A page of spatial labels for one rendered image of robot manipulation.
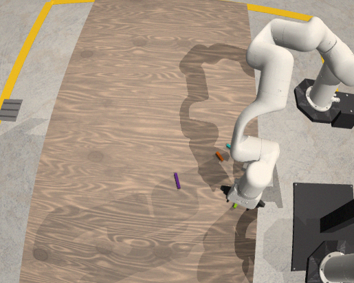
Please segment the orange rod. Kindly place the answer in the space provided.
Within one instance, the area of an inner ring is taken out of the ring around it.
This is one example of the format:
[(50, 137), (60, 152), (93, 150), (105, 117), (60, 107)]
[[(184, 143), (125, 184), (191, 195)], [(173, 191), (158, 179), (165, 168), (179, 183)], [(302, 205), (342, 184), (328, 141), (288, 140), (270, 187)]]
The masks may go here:
[(223, 161), (223, 157), (220, 155), (219, 152), (216, 152), (216, 155), (218, 156), (218, 158), (219, 158), (221, 161)]

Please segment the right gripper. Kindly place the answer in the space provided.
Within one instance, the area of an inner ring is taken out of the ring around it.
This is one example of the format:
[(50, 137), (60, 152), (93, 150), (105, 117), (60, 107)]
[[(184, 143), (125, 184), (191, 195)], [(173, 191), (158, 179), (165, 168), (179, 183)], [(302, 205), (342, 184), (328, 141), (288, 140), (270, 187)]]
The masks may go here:
[[(222, 185), (221, 186), (221, 190), (223, 191), (223, 193), (226, 195), (226, 199), (228, 199), (226, 202), (228, 203), (229, 201), (236, 203), (238, 205), (241, 205), (243, 207), (246, 207), (247, 211), (249, 209), (254, 209), (255, 207), (264, 207), (265, 203), (263, 201), (261, 201), (261, 195), (262, 193), (259, 194), (259, 196), (253, 200), (246, 200), (244, 198), (242, 198), (237, 190), (237, 184), (233, 183), (232, 187), (231, 186), (225, 186)], [(259, 202), (259, 203), (258, 203)]]

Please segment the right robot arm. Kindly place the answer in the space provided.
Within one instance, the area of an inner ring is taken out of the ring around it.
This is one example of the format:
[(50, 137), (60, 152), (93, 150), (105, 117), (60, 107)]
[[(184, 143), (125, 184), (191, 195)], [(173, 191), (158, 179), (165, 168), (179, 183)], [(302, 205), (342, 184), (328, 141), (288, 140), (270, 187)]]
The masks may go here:
[(354, 54), (316, 16), (307, 23), (272, 19), (252, 40), (247, 52), (247, 64), (261, 71), (255, 101), (239, 115), (234, 126), (230, 155), (243, 162), (241, 179), (235, 178), (239, 195), (253, 200), (267, 187), (280, 154), (276, 141), (244, 135), (253, 118), (281, 111), (287, 103), (294, 57), (285, 48), (310, 52), (315, 48), (324, 60), (314, 82), (305, 93), (307, 102), (317, 111), (327, 111), (332, 102), (339, 102), (335, 91), (342, 82), (354, 86)]

